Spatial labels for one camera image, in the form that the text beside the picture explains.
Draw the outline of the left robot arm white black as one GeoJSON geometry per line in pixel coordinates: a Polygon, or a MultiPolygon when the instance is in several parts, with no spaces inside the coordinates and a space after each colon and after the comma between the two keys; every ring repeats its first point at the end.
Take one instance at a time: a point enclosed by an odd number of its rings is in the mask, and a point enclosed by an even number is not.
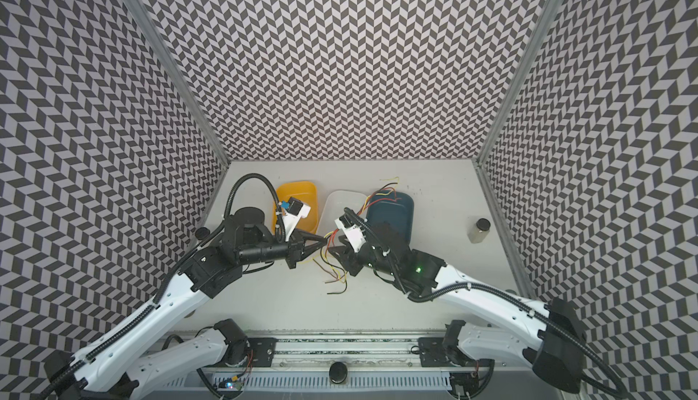
{"type": "Polygon", "coordinates": [[[220,225],[176,262],[150,300],[89,346],[72,355],[57,351],[45,360],[48,386],[37,398],[141,399],[180,376],[222,361],[232,350],[243,351],[245,334],[227,319],[201,338],[147,354],[169,329],[244,274],[260,272],[276,260],[294,268],[325,245],[324,237],[297,226],[312,207],[297,198],[282,201],[275,189],[269,190],[276,219],[271,229],[261,209],[233,211],[237,191],[251,179],[271,184],[257,173],[239,178],[220,225]]]}

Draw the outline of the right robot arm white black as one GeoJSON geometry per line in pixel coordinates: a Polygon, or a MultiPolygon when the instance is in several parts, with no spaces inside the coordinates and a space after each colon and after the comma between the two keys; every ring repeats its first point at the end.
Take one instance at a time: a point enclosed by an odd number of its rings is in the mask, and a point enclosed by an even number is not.
{"type": "Polygon", "coordinates": [[[561,298],[542,302],[468,276],[437,256],[411,249],[387,225],[372,225],[347,207],[336,219],[341,237],[334,252],[356,276],[368,269],[416,304],[445,301],[505,331],[510,347],[487,345],[481,336],[456,336],[456,349],[473,360],[494,352],[513,355],[548,385],[570,394],[583,385],[615,399],[629,392],[620,376],[587,344],[575,306],[561,298]]]}

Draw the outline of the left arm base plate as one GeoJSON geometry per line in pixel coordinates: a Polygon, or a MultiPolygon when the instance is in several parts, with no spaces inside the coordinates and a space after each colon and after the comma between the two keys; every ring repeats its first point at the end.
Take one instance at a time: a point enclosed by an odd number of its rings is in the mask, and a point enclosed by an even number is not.
{"type": "Polygon", "coordinates": [[[230,345],[223,362],[229,367],[271,367],[276,338],[247,338],[230,345]]]}

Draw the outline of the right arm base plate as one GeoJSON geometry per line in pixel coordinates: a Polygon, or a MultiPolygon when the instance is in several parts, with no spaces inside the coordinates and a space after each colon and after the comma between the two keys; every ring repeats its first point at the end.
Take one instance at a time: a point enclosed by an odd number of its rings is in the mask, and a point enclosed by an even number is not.
{"type": "Polygon", "coordinates": [[[463,367],[466,360],[448,350],[442,338],[418,338],[416,344],[421,367],[463,367]]]}

